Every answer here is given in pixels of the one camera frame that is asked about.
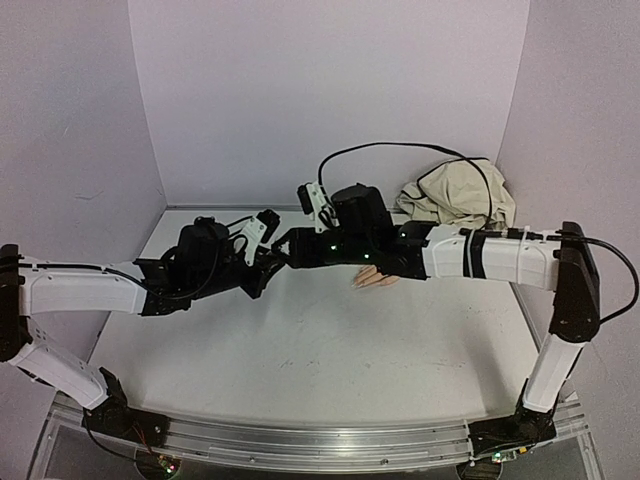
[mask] hand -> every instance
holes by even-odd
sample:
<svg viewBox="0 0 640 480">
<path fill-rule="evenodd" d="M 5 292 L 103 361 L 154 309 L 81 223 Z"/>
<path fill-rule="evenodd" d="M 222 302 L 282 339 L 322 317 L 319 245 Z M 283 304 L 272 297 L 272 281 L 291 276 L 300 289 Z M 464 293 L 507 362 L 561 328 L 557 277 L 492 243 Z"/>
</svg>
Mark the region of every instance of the hand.
<svg viewBox="0 0 640 480">
<path fill-rule="evenodd" d="M 353 286 L 355 288 L 368 287 L 369 285 L 384 287 L 396 283 L 398 280 L 399 277 L 383 275 L 378 272 L 378 268 L 375 265 L 368 265 L 360 269 L 356 278 L 353 279 Z"/>
</svg>

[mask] beige fabric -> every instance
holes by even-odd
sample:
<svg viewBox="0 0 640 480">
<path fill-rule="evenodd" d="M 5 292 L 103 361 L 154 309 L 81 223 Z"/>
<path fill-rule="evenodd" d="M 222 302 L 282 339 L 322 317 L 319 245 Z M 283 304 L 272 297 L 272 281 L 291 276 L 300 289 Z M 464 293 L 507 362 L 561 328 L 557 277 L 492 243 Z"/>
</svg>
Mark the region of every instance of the beige fabric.
<svg viewBox="0 0 640 480">
<path fill-rule="evenodd" d="M 489 182 L 493 199 L 490 227 L 512 227 L 516 203 L 504 187 L 504 177 L 489 160 L 472 160 Z M 412 220 L 432 220 L 461 227 L 480 228 L 489 213 L 487 187 L 480 173 L 464 161 L 445 163 L 408 183 L 396 199 Z"/>
</svg>

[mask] white table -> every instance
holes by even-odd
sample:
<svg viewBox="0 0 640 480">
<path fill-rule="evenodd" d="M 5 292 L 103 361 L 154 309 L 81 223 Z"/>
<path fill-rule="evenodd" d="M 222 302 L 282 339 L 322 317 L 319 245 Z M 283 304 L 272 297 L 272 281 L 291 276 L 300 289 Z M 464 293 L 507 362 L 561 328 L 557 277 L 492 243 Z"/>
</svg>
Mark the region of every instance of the white table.
<svg viewBox="0 0 640 480">
<path fill-rule="evenodd" d="M 197 216 L 167 211 L 145 257 Z M 274 238 L 309 225 L 280 212 Z M 509 414 L 537 355 L 507 283 L 400 280 L 355 290 L 355 267 L 283 269 L 262 298 L 239 289 L 187 312 L 112 314 L 91 363 L 116 374 L 132 406 L 259 424 L 404 423 Z"/>
</svg>

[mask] white wall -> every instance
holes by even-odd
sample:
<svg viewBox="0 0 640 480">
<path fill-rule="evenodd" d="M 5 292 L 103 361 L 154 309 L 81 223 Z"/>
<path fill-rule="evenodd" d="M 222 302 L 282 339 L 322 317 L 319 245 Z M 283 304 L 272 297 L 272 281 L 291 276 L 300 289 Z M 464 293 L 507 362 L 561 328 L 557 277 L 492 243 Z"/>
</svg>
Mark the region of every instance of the white wall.
<svg viewBox="0 0 640 480">
<path fill-rule="evenodd" d="M 45 259 L 133 258 L 165 206 L 126 0 L 0 5 L 0 244 Z M 38 316 L 86 357 L 105 315 Z M 0 364 L 0 478 L 22 480 L 53 398 Z"/>
<path fill-rule="evenodd" d="M 131 0 L 133 44 L 169 204 L 297 204 L 334 150 L 375 140 L 496 157 L 528 0 Z M 391 203 L 442 159 L 353 154 Z"/>
<path fill-rule="evenodd" d="M 640 267 L 640 3 L 534 0 L 499 165 L 518 223 L 580 222 Z M 602 312 L 631 296 L 631 279 L 597 253 Z M 527 292 L 546 330 L 551 297 Z M 611 479 L 638 478 L 640 310 L 605 325 L 574 374 Z"/>
</svg>

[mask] scuff mark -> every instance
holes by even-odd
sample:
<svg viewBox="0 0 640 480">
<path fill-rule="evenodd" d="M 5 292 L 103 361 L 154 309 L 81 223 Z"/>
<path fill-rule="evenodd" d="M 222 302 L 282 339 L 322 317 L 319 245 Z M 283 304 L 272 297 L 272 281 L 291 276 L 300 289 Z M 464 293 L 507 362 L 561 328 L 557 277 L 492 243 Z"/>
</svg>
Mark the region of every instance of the scuff mark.
<svg viewBox="0 0 640 480">
<path fill-rule="evenodd" d="M 80 195 L 80 194 L 77 194 L 74 198 L 76 200 L 84 200 L 85 202 L 90 202 L 90 201 L 95 200 L 96 198 L 98 198 L 103 193 L 104 193 L 104 190 L 100 190 L 95 195 Z"/>
</svg>

